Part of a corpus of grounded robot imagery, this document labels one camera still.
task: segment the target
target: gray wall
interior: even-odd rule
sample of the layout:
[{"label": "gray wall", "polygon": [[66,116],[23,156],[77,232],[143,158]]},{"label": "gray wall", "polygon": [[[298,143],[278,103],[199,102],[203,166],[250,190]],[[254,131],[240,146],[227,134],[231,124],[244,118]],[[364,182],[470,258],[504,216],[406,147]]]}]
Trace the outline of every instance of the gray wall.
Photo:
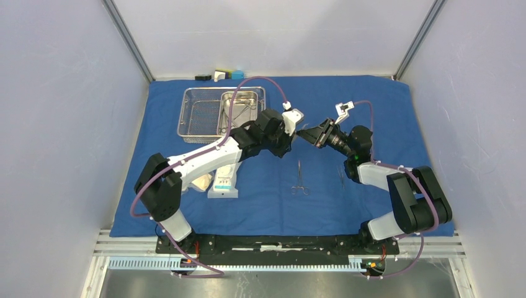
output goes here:
[{"label": "gray wall", "polygon": [[100,1],[0,4],[1,297],[78,297],[146,82]]},{"label": "gray wall", "polygon": [[526,290],[525,14],[520,0],[448,1],[403,78],[480,297]]},{"label": "gray wall", "polygon": [[388,75],[433,0],[114,0],[156,78]]}]

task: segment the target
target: robotic arm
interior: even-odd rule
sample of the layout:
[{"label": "robotic arm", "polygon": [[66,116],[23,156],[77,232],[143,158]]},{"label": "robotic arm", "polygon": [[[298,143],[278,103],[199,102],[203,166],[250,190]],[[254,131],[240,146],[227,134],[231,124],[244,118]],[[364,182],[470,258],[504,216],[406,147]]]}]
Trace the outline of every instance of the robotic arm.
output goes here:
[{"label": "robotic arm", "polygon": [[[279,158],[283,157],[291,150],[296,126],[302,120],[303,114],[297,109],[289,109],[282,114],[266,109],[256,120],[232,129],[221,146],[219,144],[222,140],[218,140],[183,155],[169,158],[164,158],[160,153],[152,155],[135,184],[135,192],[138,193],[146,182],[162,169],[180,163],[157,179],[141,196],[141,201],[153,220],[161,223],[175,241],[179,242],[192,232],[179,209],[182,189],[214,169],[256,156],[261,150],[268,150]],[[212,150],[207,153],[186,160],[189,156],[210,149]]]},{"label": "robotic arm", "polygon": [[[345,155],[345,173],[349,179],[389,192],[393,211],[364,222],[359,231],[360,241],[367,245],[431,228],[434,224],[432,211],[425,199],[415,197],[421,192],[409,176],[399,168],[388,168],[371,160],[373,133],[361,125],[353,127],[349,134],[341,131],[338,123],[347,118],[352,107],[352,102],[336,105],[338,120],[326,119],[317,127],[298,131],[298,136],[318,148],[328,145]],[[415,175],[431,198],[439,224],[451,221],[451,207],[433,171],[428,166],[406,169]]]}]

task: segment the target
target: scissors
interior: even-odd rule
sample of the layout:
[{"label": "scissors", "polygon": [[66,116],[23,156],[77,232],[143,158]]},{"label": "scissors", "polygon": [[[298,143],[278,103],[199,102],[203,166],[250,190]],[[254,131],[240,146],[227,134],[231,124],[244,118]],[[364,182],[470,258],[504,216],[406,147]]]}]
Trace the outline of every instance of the scissors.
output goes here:
[{"label": "scissors", "polygon": [[301,189],[303,191],[303,194],[305,195],[308,195],[311,193],[308,187],[303,186],[303,177],[301,176],[301,162],[298,160],[298,185],[292,186],[290,192],[292,194],[297,194],[299,189]]}]

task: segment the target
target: aluminum frame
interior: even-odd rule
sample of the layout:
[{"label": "aluminum frame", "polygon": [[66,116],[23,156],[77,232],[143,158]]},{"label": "aluminum frame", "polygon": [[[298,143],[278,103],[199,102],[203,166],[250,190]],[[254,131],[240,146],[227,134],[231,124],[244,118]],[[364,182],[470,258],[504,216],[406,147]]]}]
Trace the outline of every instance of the aluminum frame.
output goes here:
[{"label": "aluminum frame", "polygon": [[445,2],[446,0],[435,0],[435,2],[433,2],[433,5],[431,5],[426,18],[424,19],[422,25],[420,25],[420,29],[418,29],[418,32],[411,42],[406,55],[402,59],[400,66],[398,66],[398,69],[394,73],[393,80],[399,81],[402,78]]},{"label": "aluminum frame", "polygon": [[135,62],[141,69],[141,72],[145,76],[146,80],[151,83],[152,81],[155,81],[155,77],[151,73],[151,71],[148,68],[148,64],[146,64],[146,61],[141,54],[141,51],[139,51],[139,48],[137,47],[137,44],[135,43],[132,34],[128,30],[128,27],[126,26],[126,23],[124,23],[124,20],[122,19],[122,16],[120,15],[117,6],[114,3],[114,0],[102,0],[102,3],[104,7],[106,7],[106,10],[110,17],[112,18],[118,32],[120,33],[120,36],[126,43],[126,46],[130,50],[131,54],[133,55],[133,58],[135,59]]},{"label": "aluminum frame", "polygon": [[[156,254],[157,237],[123,237],[111,238],[110,230],[101,230],[95,245],[89,272],[82,289],[82,296],[97,298],[100,296],[102,285],[108,269],[167,269],[176,266],[178,269],[182,255]],[[400,254],[388,255],[388,259],[414,258],[420,248],[420,239],[408,237],[398,242]],[[366,259],[378,259],[379,255],[350,255],[349,266],[215,266],[224,271],[333,271],[356,272],[353,264]],[[455,284],[461,298],[475,298],[470,268],[457,232],[453,237],[425,237],[425,247],[422,259],[449,259]]]}]

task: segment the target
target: blue object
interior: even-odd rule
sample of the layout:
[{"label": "blue object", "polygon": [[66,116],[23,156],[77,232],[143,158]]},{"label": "blue object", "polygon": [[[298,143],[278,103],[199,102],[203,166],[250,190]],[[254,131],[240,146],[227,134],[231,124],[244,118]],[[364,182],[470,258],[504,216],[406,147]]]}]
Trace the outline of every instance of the blue object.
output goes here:
[{"label": "blue object", "polygon": [[[374,76],[310,76],[273,78],[285,91],[292,106],[305,115],[307,127],[325,118],[337,117],[339,102],[368,99],[375,112],[374,142],[377,159],[394,165],[430,165],[406,84]],[[149,87],[146,111],[131,160],[122,196],[115,213],[110,236],[155,235],[155,223],[130,216],[135,193],[133,186],[146,160],[157,152],[179,155],[201,147],[184,143],[177,136],[177,121],[185,89],[207,86],[236,86],[238,82],[176,80],[154,81]],[[282,110],[276,88],[263,80],[250,86],[263,86],[267,107]],[[367,105],[350,110],[342,130],[370,125]],[[303,184],[311,193],[292,195],[301,160]],[[357,233],[360,224],[392,210],[389,194],[372,186],[345,180],[345,190],[337,166],[345,157],[332,148],[318,149],[296,139],[292,151],[282,159],[268,151],[241,164],[236,187],[238,199],[208,199],[206,192],[190,189],[181,198],[181,210],[197,233],[220,235],[338,235]],[[137,205],[137,213],[146,212]],[[453,224],[441,225],[427,235],[452,236]]]},{"label": "blue object", "polygon": [[232,79],[244,79],[245,74],[241,70],[236,70],[232,72]]}]

